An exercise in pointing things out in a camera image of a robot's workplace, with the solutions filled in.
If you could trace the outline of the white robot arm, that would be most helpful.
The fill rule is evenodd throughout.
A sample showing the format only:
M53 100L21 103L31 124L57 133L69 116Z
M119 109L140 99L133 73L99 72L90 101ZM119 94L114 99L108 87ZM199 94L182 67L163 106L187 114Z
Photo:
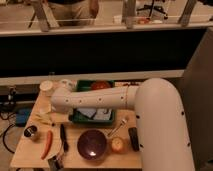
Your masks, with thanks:
M58 113L72 108L132 110L143 171L195 171L183 103L165 79L84 92L60 86L51 96L51 105Z

